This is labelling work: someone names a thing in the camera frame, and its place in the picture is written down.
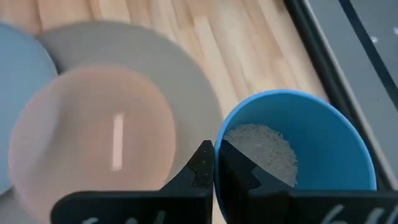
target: wooden surface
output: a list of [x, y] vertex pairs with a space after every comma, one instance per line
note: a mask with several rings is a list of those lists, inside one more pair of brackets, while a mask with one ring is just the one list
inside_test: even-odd
[[0, 0], [0, 20], [31, 34], [90, 20], [156, 30], [201, 65], [224, 116], [264, 90], [326, 99], [282, 0]]

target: blue bowl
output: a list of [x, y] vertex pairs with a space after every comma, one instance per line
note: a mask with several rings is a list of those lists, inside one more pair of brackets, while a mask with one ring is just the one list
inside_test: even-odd
[[265, 124], [280, 132], [297, 156], [297, 189], [376, 190], [368, 149], [351, 123], [323, 100], [295, 90], [258, 93], [228, 115], [218, 133], [215, 185], [219, 193], [218, 153], [223, 136], [241, 124]]

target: light blue plate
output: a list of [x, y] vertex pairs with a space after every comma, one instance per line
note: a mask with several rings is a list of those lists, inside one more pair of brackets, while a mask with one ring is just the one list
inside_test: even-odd
[[0, 194], [11, 188], [8, 149], [19, 114], [56, 77], [54, 63], [37, 40], [0, 24]]

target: wooden countertop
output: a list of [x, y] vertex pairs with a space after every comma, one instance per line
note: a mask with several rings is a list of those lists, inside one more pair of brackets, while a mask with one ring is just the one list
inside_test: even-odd
[[[154, 29], [203, 68], [224, 117], [264, 90], [302, 90], [326, 99], [282, 0], [0, 0], [0, 21], [31, 34], [80, 21]], [[224, 223], [218, 206], [213, 223]]]

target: white powder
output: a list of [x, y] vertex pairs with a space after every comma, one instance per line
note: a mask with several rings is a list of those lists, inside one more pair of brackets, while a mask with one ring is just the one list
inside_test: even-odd
[[297, 183], [296, 155], [281, 133], [261, 124], [244, 124], [224, 139], [281, 181], [292, 187]]

